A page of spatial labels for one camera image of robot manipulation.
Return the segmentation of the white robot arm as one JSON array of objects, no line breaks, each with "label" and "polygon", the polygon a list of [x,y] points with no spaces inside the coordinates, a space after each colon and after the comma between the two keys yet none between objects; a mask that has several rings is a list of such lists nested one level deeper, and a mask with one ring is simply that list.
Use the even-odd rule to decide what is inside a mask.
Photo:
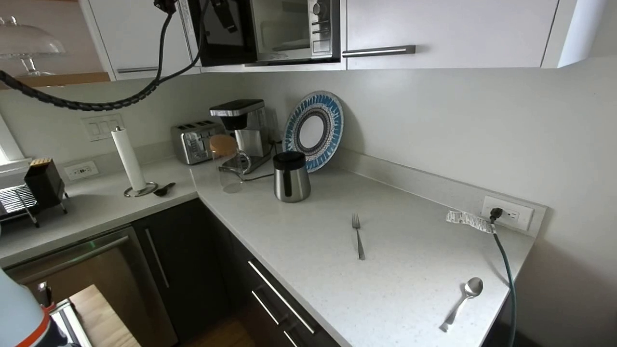
[{"label": "white robot arm", "polygon": [[0,347],[65,347],[67,337],[33,293],[0,270]]}]

